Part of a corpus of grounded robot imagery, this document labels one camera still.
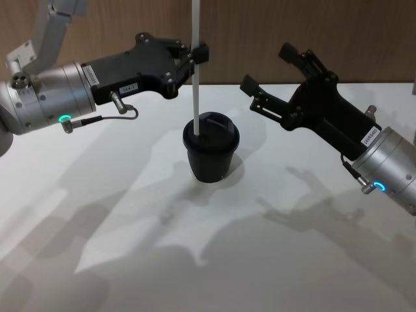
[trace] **white rod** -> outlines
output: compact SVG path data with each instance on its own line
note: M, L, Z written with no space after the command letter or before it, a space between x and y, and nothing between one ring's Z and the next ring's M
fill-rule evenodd
M200 46L200 0L192 0L192 43L191 50ZM200 66L195 64L192 76L194 101L194 135L200 135Z

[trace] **white table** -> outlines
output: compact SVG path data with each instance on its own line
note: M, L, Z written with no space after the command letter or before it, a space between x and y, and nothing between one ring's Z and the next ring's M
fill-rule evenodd
M265 86L283 99L295 88ZM411 89L339 86L413 142ZM171 101L126 99L135 121L16 137L0 159L0 311L416 311L414 217L362 195L331 146L251 100L201 88L201 111L227 114L241 135L213 185L194 179L182 143L189 86Z

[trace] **wood panel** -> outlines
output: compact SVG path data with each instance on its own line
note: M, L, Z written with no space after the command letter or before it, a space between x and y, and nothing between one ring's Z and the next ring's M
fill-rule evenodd
M412 81L416 70L414 0L201 0L201 37L211 48L204 83L302 80L278 58L289 41L311 48L342 81ZM1 0L0 58L31 37L36 0ZM90 0L74 18L59 64L129 49L137 32L190 40L190 0ZM8 77L4 62L0 77Z

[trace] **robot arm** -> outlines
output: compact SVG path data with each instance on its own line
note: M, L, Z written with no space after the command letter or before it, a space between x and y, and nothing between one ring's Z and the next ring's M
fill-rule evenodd
M240 89L254 97L250 109L285 130L306 127L316 132L341 153L343 166L364 194L380 189L416 215L416 147L390 127L382 130L375 121L374 106L362 113L342 98L337 91L338 76L312 51L298 54L293 46L284 44L279 56L294 64L307 80L285 102L246 76Z
M35 34L9 54L10 81L0 82L0 156L9 149L13 135L60 122L66 133L112 117L73 118L89 114L96 105L113 102L120 114L135 111L122 98L154 91L166 99L194 73L195 64L207 62L203 43L191 50L180 40L136 35L129 51L83 64L71 63L46 70L55 63L71 15L85 12L85 0L49 0L39 8Z

